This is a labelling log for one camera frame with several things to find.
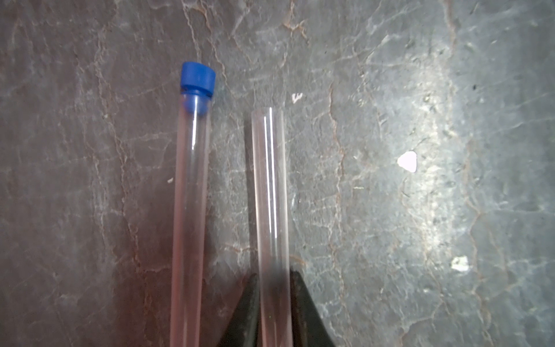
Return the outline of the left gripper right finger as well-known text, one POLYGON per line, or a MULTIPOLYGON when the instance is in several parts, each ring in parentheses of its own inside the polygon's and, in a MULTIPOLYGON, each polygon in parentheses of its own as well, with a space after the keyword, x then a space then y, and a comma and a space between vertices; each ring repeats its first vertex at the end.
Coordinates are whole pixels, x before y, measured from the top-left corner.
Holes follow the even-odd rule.
POLYGON ((291 270, 291 317, 295 347, 334 347, 299 271, 291 270))

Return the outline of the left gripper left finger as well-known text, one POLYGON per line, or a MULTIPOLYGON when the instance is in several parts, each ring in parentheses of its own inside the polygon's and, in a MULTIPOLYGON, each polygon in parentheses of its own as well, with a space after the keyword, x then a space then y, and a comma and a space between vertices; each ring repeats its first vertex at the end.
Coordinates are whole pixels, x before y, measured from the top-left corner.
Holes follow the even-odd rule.
POLYGON ((234 313, 218 346, 257 347, 260 324, 260 279, 257 273, 248 277, 234 313))

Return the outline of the clear test tube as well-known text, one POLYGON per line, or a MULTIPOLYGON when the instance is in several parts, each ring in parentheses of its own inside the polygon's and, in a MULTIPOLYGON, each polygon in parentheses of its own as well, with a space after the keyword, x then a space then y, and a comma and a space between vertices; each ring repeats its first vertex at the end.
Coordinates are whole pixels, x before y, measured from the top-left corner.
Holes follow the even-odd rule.
POLYGON ((292 346, 288 198, 283 114, 251 115, 263 346, 292 346))
POLYGON ((176 146, 171 346, 198 346, 205 247, 211 99, 182 93, 176 146))

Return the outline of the blue rubber stopper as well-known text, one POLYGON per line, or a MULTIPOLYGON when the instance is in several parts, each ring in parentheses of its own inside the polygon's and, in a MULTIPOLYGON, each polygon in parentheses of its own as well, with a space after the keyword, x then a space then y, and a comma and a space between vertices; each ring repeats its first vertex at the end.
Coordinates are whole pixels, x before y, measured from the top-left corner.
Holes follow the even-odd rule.
POLYGON ((215 89, 216 73, 197 62, 184 62, 180 78, 180 92, 184 110, 204 116, 210 110, 215 89))

